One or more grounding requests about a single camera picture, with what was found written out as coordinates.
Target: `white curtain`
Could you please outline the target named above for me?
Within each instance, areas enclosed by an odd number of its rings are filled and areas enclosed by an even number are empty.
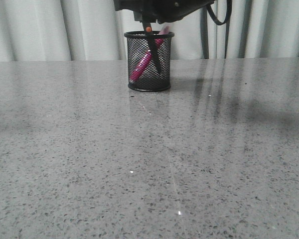
[[[222,20],[226,0],[213,9]],[[112,0],[0,0],[0,61],[125,59],[123,33],[141,29]],[[233,0],[228,24],[202,9],[172,31],[172,59],[297,57],[299,0]]]

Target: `pen holder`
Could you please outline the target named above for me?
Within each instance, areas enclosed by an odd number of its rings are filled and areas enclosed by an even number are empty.
[[[143,31],[126,32],[128,46],[128,87],[136,91],[163,91],[170,88],[170,45],[174,33],[145,35]],[[149,41],[155,43],[152,54]]]

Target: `gray granite countertop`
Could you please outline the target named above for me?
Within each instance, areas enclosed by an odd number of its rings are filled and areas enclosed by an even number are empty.
[[[0,239],[298,239],[299,58],[0,63]]]

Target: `pink marker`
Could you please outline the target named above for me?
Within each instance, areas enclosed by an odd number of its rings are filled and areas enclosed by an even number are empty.
[[[159,35],[169,34],[169,26],[164,27],[159,33]],[[164,39],[155,39],[156,47],[159,49],[163,44]],[[143,74],[146,67],[149,65],[152,59],[150,50],[147,51],[145,56],[140,60],[138,65],[135,67],[133,72],[130,75],[130,82],[134,83],[139,80],[140,76]]]

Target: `mesh cup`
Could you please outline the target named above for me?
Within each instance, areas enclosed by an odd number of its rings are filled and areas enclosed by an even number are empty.
[[[143,31],[126,32],[128,45],[128,87],[136,91],[163,91],[170,88],[170,44],[174,33],[146,36]],[[155,66],[148,39],[157,46],[161,72]]]

